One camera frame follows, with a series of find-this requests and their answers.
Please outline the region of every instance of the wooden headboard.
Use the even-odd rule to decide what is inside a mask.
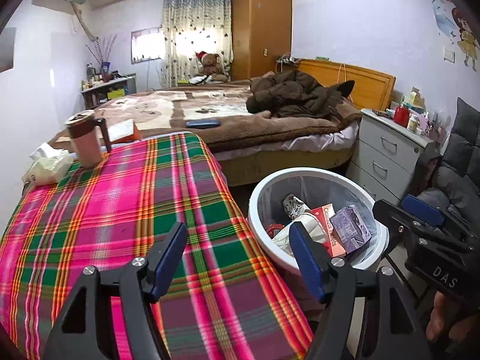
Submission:
[[[345,71],[347,80],[355,80],[351,98],[358,109],[370,108],[385,110],[390,104],[395,77],[389,74],[381,73],[364,67],[353,66],[351,64],[340,67],[339,63],[327,61],[313,61],[303,59],[298,70],[308,73],[315,77],[323,86],[330,86],[338,82],[345,81]]]

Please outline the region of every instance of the blue gripper pad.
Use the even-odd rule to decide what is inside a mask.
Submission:
[[[155,268],[155,283],[150,292],[155,299],[164,296],[169,290],[173,275],[187,245],[187,235],[187,227],[182,223],[173,234],[170,243],[166,245],[162,258]]]
[[[408,195],[402,200],[402,209],[430,226],[440,227],[445,221],[438,208],[434,208],[412,195]]]
[[[297,227],[297,223],[302,225],[300,222],[294,222],[290,226],[290,247],[297,260],[303,282],[305,283],[308,292],[317,300],[317,302],[322,302],[325,297],[325,291],[321,286],[322,271],[316,263],[314,255],[303,238],[301,231]],[[310,237],[304,228],[303,231],[307,237]]]

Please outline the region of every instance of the bottle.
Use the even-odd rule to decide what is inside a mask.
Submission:
[[[95,74],[97,74],[97,71],[93,67],[92,64],[87,65],[87,78],[90,79],[90,77],[93,77]]]
[[[417,115],[412,114],[410,116],[409,124],[406,126],[411,132],[416,133],[417,132],[417,127],[419,126],[420,119]]]

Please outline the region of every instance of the trash bin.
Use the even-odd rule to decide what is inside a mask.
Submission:
[[[369,244],[353,253],[354,268],[375,271],[388,245],[388,229],[377,222],[371,212],[375,201],[361,187],[347,178],[316,168],[290,168],[265,177],[253,190],[248,207],[250,228],[255,237],[277,264],[300,275],[296,259],[275,245],[265,229],[274,223],[287,223],[282,200],[290,193],[311,209],[333,204],[335,212],[354,204],[370,232],[376,228]]]

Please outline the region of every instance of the hand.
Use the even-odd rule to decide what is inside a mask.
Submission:
[[[448,309],[457,306],[455,301],[446,295],[437,292],[433,301],[433,311],[430,314],[426,335],[429,341],[434,341],[445,329],[445,317]],[[462,341],[471,328],[475,325],[478,314],[472,315],[456,323],[448,333],[448,337],[455,341]]]

